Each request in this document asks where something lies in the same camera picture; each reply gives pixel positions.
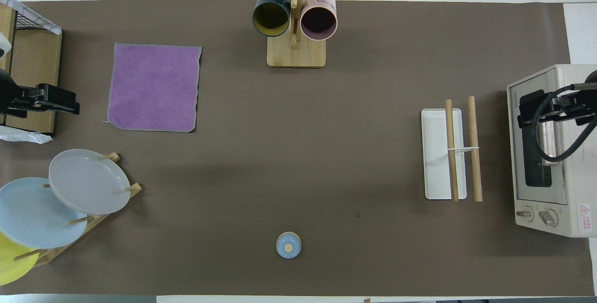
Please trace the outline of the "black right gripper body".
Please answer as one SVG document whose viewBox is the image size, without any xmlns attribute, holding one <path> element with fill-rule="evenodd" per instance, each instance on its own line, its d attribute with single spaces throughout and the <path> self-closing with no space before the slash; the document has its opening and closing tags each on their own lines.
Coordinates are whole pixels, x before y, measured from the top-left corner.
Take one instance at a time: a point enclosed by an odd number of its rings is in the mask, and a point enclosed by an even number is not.
<svg viewBox="0 0 597 303">
<path fill-rule="evenodd" d="M 563 122 L 576 120 L 582 126 L 596 120 L 596 81 L 597 72 L 591 72 L 583 83 L 567 85 L 554 91 L 551 98 L 552 112 L 550 120 Z"/>
</svg>

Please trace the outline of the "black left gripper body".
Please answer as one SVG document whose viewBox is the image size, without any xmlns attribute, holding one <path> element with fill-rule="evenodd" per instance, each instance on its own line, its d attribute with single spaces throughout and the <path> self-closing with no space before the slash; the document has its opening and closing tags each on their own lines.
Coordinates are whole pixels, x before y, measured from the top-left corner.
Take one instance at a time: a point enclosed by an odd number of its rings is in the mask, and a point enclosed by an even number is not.
<svg viewBox="0 0 597 303">
<path fill-rule="evenodd" d="M 26 118 L 29 111 L 45 112 L 47 107 L 41 105 L 44 84 L 34 88 L 17 85 L 9 72 L 0 70 L 0 113 L 2 115 Z"/>
</svg>

